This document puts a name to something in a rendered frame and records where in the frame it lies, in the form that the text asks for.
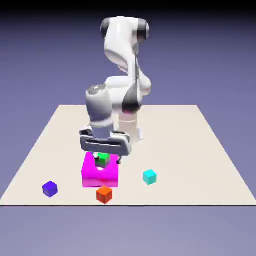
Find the small green cube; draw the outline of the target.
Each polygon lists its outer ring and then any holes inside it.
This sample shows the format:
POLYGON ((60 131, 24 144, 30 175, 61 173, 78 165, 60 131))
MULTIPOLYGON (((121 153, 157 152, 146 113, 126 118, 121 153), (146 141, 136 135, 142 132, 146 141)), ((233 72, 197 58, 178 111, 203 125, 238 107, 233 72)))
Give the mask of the small green cube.
POLYGON ((107 165, 110 163, 110 160, 111 160, 111 157, 109 154, 98 152, 94 159, 95 166, 97 168, 105 169, 107 165))

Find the small blue cube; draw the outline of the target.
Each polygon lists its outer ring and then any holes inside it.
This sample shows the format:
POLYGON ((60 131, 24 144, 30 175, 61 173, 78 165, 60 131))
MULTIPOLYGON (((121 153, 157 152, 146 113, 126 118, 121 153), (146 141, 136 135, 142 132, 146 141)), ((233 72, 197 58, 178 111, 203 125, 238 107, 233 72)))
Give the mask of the small blue cube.
POLYGON ((58 186, 53 181, 48 181, 42 186, 43 193, 51 198, 58 193, 58 186))

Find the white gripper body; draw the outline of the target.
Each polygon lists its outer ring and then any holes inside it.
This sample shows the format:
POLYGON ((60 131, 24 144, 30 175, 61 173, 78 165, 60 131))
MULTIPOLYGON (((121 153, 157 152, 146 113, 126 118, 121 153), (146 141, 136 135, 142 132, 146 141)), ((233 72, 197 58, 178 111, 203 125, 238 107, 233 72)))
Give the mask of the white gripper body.
POLYGON ((80 130, 80 145, 86 152, 128 156, 131 151, 130 136, 122 131, 113 131, 107 139, 96 139, 91 129, 80 130))

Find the small cyan cube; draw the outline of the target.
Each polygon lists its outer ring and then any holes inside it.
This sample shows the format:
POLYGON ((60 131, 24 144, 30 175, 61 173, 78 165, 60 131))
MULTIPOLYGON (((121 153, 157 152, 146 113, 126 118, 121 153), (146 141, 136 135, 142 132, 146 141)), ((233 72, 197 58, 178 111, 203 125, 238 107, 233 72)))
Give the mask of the small cyan cube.
POLYGON ((152 170, 146 170, 143 172, 143 181, 147 185, 151 185, 157 182, 157 174, 152 170))

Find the small orange cube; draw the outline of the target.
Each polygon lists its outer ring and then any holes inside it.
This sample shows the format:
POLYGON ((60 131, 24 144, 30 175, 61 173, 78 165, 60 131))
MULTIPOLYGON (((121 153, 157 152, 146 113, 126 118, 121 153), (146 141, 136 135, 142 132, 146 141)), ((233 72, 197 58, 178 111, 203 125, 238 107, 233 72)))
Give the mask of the small orange cube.
POLYGON ((96 199, 103 204, 107 204, 112 198, 113 190, 105 185, 96 191, 96 199))

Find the large magenta box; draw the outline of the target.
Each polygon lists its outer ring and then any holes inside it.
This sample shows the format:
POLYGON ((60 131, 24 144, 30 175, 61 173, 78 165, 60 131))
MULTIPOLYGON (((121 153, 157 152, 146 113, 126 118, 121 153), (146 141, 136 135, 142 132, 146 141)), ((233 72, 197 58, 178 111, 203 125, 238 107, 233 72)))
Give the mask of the large magenta box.
POLYGON ((84 188, 99 188, 103 185, 109 188, 117 188, 119 183, 118 156, 110 154, 107 159, 108 165, 100 170, 95 164, 91 152, 86 152, 81 169, 82 186, 84 188))

